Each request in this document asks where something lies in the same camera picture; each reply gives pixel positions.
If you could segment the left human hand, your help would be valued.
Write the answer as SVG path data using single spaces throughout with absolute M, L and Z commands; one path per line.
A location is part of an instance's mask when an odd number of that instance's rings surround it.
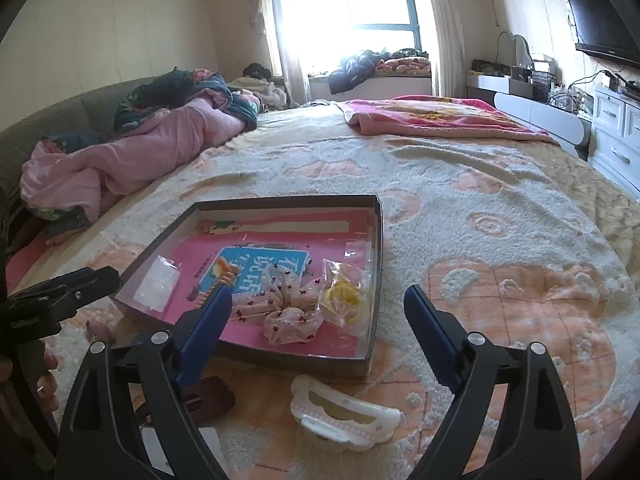
M 117 358 L 127 353 L 125 348 L 112 348 L 113 334 L 106 324 L 87 322 L 87 332 L 93 336 L 78 383 L 68 398 L 68 411 L 63 422 L 63 434 L 58 436 L 58 446 L 65 452 L 73 445 L 80 445 L 84 434 L 92 442 L 104 444 L 111 450 L 121 448 L 126 437 L 136 434 L 134 412 L 128 399 L 127 383 L 117 375 Z M 48 372 L 37 382 L 37 392 L 43 409 L 53 413 L 58 406 L 55 399 L 55 380 L 50 370 L 54 365 L 44 354 Z

